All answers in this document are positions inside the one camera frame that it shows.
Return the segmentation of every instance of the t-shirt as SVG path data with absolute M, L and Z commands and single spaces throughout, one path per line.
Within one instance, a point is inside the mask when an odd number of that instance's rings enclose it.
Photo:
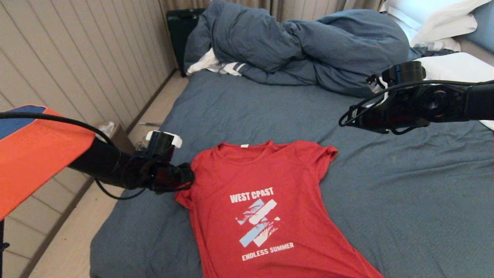
M 319 182 L 337 153 L 307 141 L 199 153 L 194 185 L 175 200 L 189 209 L 204 277 L 382 277 L 322 202 Z

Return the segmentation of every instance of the baseboard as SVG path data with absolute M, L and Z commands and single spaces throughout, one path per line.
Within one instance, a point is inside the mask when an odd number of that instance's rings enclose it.
M 156 99 L 156 97 L 159 95 L 159 93 L 163 90 L 163 88 L 165 87 L 165 85 L 168 83 L 168 81 L 170 81 L 171 77 L 173 76 L 173 74 L 175 74 L 175 72 L 177 71 L 177 69 L 174 69 L 170 75 L 168 75 L 168 77 L 165 79 L 165 81 L 163 81 L 163 83 L 160 85 L 160 87 L 156 90 L 156 92 L 151 96 L 151 98 L 148 100 L 148 102 L 146 103 L 146 105 L 142 108 L 142 110 L 139 112 L 139 114 L 137 114 L 137 116 L 135 117 L 135 119 L 132 121 L 132 123 L 127 127 L 127 129 L 125 130 L 125 133 L 129 134 L 130 131 L 132 131 L 132 129 L 135 127 L 135 125 L 137 125 L 137 123 L 139 122 L 139 120 L 141 119 L 142 115 L 144 115 L 144 113 L 146 113 L 146 110 L 148 110 L 149 106 L 151 106 L 151 103 L 153 103 L 153 101 Z
M 36 264 L 41 259 L 41 256 L 44 254 L 48 246 L 50 245 L 51 241 L 55 238 L 57 235 L 58 231 L 60 228 L 62 228 L 63 224 L 67 220 L 67 218 L 70 216 L 72 211 L 76 208 L 77 204 L 79 201 L 82 199 L 84 194 L 87 192 L 89 187 L 91 187 L 91 184 L 94 182 L 94 178 L 88 178 L 87 181 L 84 183 L 82 188 L 79 190 L 79 192 L 76 194 L 74 199 L 72 199 L 72 202 L 70 202 L 69 206 L 65 209 L 65 211 L 62 213 L 58 221 L 55 223 L 53 228 L 51 228 L 50 232 L 46 235 L 46 238 L 43 240 L 41 243 L 40 247 L 37 249 L 36 253 L 34 253 L 32 259 L 29 261 L 28 265 L 24 269 L 24 271 L 21 274 L 21 278 L 28 278 L 31 272 L 33 271 L 34 267 Z

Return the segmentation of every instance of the orange fabric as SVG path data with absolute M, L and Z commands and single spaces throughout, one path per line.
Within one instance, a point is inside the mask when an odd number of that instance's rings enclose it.
M 62 116 L 47 108 L 43 114 Z M 33 123 L 0 140 L 0 220 L 91 146 L 94 132 L 54 121 Z

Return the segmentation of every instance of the graphic print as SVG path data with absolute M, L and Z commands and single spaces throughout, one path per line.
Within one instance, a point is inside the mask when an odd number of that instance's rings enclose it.
M 280 221 L 279 217 L 275 217 L 272 221 L 269 221 L 266 218 L 276 205 L 277 203 L 273 199 L 269 200 L 267 203 L 258 199 L 242 213 L 242 216 L 236 218 L 239 225 L 243 225 L 246 222 L 254 225 L 254 227 L 239 240 L 243 247 L 247 247 L 251 242 L 254 242 L 257 247 L 260 247 L 278 229 L 277 222 Z

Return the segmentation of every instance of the black suitcase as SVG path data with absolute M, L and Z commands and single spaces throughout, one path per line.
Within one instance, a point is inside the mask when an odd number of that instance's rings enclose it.
M 166 13 L 168 30 L 170 31 L 171 45 L 177 58 L 182 77 L 185 77 L 184 54 L 187 38 L 197 26 L 199 15 L 205 9 L 171 10 Z

